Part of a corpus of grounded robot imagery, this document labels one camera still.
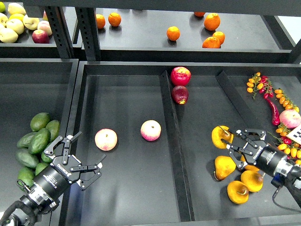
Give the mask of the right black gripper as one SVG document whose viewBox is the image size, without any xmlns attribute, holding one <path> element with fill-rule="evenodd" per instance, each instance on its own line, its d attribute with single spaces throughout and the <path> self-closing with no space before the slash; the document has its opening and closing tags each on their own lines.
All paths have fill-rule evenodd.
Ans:
<svg viewBox="0 0 301 226">
<path fill-rule="evenodd" d="M 238 129 L 238 138 L 232 142 L 221 141 L 226 145 L 228 155 L 239 169 L 246 165 L 253 165 L 271 177 L 276 174 L 287 176 L 291 171 L 291 164 L 287 155 L 276 147 L 266 144 L 266 131 L 261 129 Z"/>
</svg>

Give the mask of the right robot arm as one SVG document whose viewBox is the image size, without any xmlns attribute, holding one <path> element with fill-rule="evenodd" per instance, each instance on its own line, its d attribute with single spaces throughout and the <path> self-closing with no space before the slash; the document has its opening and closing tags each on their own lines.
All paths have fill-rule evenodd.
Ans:
<svg viewBox="0 0 301 226">
<path fill-rule="evenodd" d="M 253 165 L 273 179 L 276 187 L 272 196 L 275 199 L 278 191 L 285 186 L 296 203 L 301 205 L 301 168 L 288 159 L 287 155 L 273 145 L 265 142 L 266 132 L 258 129 L 231 131 L 222 129 L 223 134 L 241 139 L 240 145 L 221 139 L 226 144 L 228 155 L 239 169 Z"/>
</svg>

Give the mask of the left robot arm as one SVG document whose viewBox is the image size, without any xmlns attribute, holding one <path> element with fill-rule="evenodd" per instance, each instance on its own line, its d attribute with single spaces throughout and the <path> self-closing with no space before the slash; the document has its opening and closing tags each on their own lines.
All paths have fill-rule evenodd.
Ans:
<svg viewBox="0 0 301 226">
<path fill-rule="evenodd" d="M 17 180 L 17 185 L 26 190 L 26 195 L 12 203 L 3 213 L 2 226 L 33 226 L 44 214 L 54 211 L 60 201 L 59 197 L 77 184 L 84 191 L 102 174 L 102 163 L 83 165 L 70 153 L 71 145 L 81 132 L 67 137 L 58 136 L 45 150 L 51 163 L 33 179 L 32 186 Z"/>
</svg>

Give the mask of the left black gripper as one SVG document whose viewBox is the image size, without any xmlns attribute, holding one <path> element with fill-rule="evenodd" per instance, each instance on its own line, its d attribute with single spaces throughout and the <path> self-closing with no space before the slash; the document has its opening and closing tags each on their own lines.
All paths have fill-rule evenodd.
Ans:
<svg viewBox="0 0 301 226">
<path fill-rule="evenodd" d="M 106 154 L 101 157 L 99 163 L 92 165 L 82 165 L 75 156 L 70 155 L 71 144 L 77 141 L 81 134 L 82 132 L 79 131 L 67 137 L 58 136 L 44 150 L 44 154 L 53 161 L 33 181 L 34 185 L 42 189 L 51 200 L 58 199 L 74 183 L 80 187 L 81 191 L 84 191 L 102 175 L 102 161 L 106 158 Z M 63 144 L 63 150 L 58 156 L 55 154 L 55 149 L 61 144 Z"/>
</svg>

